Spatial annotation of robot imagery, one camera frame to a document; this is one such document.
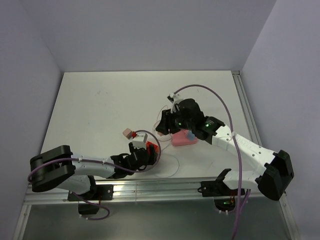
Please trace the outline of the red cube adapter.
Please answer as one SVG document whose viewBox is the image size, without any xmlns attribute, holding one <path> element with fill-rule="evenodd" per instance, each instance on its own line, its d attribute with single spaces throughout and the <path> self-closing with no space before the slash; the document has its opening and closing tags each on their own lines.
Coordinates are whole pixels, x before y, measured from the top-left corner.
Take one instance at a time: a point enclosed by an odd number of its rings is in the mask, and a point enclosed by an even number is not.
<svg viewBox="0 0 320 240">
<path fill-rule="evenodd" d="M 159 153 L 159 146 L 151 141 L 146 142 L 146 149 L 149 155 L 151 154 L 151 152 L 154 152 L 155 154 Z"/>
</svg>

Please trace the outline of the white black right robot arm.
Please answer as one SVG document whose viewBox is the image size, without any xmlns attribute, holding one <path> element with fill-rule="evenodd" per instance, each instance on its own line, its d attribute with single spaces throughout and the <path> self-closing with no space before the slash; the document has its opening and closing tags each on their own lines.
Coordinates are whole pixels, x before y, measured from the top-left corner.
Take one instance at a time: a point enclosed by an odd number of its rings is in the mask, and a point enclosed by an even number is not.
<svg viewBox="0 0 320 240">
<path fill-rule="evenodd" d="M 221 120 L 206 116 L 192 98 L 170 96 L 171 109 L 163 110 L 156 131 L 162 135 L 187 130 L 210 145 L 217 146 L 252 167 L 251 171 L 224 169 L 216 178 L 216 189 L 222 195 L 243 189 L 259 190 L 270 200 L 278 201 L 294 178 L 290 155 L 266 149 L 237 134 Z"/>
</svg>

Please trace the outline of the pink triangular power strip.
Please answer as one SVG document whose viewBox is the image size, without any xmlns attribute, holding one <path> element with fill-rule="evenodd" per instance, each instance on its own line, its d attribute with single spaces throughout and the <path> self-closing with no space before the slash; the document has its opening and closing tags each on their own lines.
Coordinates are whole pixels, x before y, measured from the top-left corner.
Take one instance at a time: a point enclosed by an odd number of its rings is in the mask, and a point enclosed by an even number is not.
<svg viewBox="0 0 320 240">
<path fill-rule="evenodd" d="M 195 137 L 193 141 L 190 141 L 187 138 L 188 132 L 191 132 L 190 130 L 180 130 L 177 133 L 174 133 L 172 135 L 172 142 L 171 144 L 174 147 L 181 147 L 181 146 L 187 146 L 187 145 L 194 145 L 198 142 L 198 139 Z"/>
</svg>

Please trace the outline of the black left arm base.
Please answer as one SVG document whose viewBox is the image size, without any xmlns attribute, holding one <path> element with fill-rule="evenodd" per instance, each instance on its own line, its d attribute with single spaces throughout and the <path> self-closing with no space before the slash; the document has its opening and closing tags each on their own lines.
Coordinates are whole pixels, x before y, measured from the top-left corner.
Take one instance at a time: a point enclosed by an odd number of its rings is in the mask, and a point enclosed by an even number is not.
<svg viewBox="0 0 320 240">
<path fill-rule="evenodd" d="M 78 202 L 78 213 L 84 217 L 92 218 L 96 215 L 102 205 L 102 201 L 111 201 L 113 199 L 114 186 L 112 184 L 99 184 L 93 190 L 84 194 L 75 195 L 69 192 L 67 196 L 68 202 Z"/>
</svg>

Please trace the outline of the blue charger plug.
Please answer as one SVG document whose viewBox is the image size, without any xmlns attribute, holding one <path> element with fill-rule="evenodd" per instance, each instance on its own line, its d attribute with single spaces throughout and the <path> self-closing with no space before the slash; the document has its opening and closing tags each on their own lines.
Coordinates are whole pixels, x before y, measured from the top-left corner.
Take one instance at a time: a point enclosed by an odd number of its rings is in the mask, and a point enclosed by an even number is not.
<svg viewBox="0 0 320 240">
<path fill-rule="evenodd" d="M 189 131 L 189 132 L 187 133 L 187 138 L 188 138 L 190 141 L 193 141 L 196 137 L 195 137 L 195 135 L 194 135 L 191 131 Z"/>
</svg>

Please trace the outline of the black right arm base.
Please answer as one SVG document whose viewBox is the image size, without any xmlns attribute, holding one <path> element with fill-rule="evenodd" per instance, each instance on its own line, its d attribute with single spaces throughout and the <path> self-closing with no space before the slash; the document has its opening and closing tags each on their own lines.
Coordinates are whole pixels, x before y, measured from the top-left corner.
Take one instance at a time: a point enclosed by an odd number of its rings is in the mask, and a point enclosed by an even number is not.
<svg viewBox="0 0 320 240">
<path fill-rule="evenodd" d="M 230 212 L 236 208 L 238 189 L 229 189 L 222 181 L 202 181 L 197 192 L 204 198 L 213 197 L 215 207 L 222 212 Z"/>
</svg>

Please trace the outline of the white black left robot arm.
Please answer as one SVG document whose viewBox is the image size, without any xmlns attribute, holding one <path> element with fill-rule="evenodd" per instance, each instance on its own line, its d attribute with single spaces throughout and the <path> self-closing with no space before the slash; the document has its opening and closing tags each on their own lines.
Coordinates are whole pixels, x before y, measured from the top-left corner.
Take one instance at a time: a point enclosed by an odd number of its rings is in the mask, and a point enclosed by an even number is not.
<svg viewBox="0 0 320 240">
<path fill-rule="evenodd" d="M 150 141 L 141 148 L 134 147 L 133 143 L 129 143 L 128 146 L 128 153 L 87 159 L 73 154 L 70 146 L 61 145 L 30 160 L 27 180 L 35 193 L 57 188 L 91 200 L 98 193 L 95 177 L 123 179 L 135 173 L 145 172 L 159 160 L 159 147 Z"/>
</svg>

